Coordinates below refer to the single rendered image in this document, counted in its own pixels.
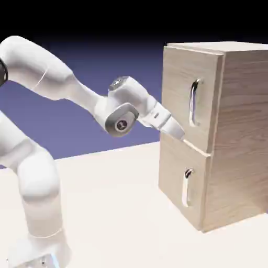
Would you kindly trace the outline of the small light wood door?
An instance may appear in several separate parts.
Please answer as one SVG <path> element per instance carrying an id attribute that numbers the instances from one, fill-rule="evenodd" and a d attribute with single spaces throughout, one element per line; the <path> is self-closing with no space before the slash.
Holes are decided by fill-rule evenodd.
<path id="1" fill-rule="evenodd" d="M 161 134 L 159 188 L 179 209 L 194 228 L 203 230 L 204 202 L 211 156 L 200 153 L 184 142 Z M 189 178 L 190 207 L 182 204 L 183 175 L 187 168 L 194 173 Z"/>

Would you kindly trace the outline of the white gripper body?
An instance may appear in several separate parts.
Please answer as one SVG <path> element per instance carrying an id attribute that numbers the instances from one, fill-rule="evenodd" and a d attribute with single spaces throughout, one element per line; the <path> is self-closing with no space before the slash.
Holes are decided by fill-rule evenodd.
<path id="1" fill-rule="evenodd" d="M 182 140 L 185 136 L 183 128 L 173 116 L 164 123 L 160 131 L 177 140 Z"/>

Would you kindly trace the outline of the light wood cabinet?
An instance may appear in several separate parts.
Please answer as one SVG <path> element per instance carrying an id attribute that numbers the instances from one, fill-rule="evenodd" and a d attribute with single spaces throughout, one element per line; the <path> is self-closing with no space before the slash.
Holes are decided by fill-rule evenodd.
<path id="1" fill-rule="evenodd" d="M 268 212 L 268 44 L 168 43 L 224 54 L 202 232 Z"/>

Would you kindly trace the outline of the large light wood door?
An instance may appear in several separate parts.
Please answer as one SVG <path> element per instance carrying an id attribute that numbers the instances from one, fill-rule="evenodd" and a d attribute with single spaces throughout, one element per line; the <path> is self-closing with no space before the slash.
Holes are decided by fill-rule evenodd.
<path id="1" fill-rule="evenodd" d="M 217 102 L 224 54 L 216 51 L 166 46 L 163 51 L 162 104 L 185 131 L 185 140 L 205 153 L 211 153 L 214 141 Z M 196 91 L 195 119 L 188 121 L 189 91 L 202 78 Z"/>

